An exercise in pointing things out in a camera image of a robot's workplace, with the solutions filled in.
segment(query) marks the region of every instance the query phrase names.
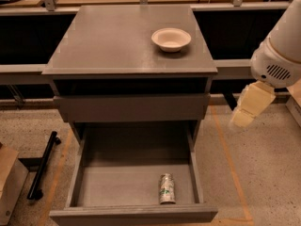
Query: speckled floor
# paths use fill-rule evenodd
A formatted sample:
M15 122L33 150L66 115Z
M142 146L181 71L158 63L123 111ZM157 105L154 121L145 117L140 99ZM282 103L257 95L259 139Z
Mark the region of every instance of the speckled floor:
M301 128L285 104L273 104L245 130L229 125L227 105L211 105L200 127L198 167L206 203L218 207L211 224L301 225ZM78 143L50 106L0 105L0 141L19 157L42 156L52 131L62 140L53 148L41 182L44 196L26 199L30 172L9 225L56 225L48 214L67 199Z

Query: bowl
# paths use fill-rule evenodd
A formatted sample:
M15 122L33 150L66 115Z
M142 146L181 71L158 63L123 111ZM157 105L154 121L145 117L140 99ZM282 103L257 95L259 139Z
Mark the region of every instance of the bowl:
M179 52L191 41L191 36L178 28L163 28L155 31L151 40L163 51L173 53Z

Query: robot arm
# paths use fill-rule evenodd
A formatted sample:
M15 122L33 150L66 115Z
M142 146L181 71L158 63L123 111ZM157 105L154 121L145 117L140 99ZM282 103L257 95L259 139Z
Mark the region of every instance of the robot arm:
M251 58L257 82L247 86L231 121L248 126L275 99L274 88L286 88L301 77L301 0L293 0Z

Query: open drawer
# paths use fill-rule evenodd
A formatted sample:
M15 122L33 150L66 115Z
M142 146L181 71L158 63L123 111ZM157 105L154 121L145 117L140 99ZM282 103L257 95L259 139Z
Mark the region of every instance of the open drawer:
M89 123L58 225L209 222L185 121ZM159 180L172 173L176 204L159 203Z

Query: aluminum can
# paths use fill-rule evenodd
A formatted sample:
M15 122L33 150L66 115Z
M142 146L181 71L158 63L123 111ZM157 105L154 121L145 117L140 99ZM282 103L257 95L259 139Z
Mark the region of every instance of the aluminum can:
M175 183L170 173L165 173L160 177L159 202L160 204L176 203Z

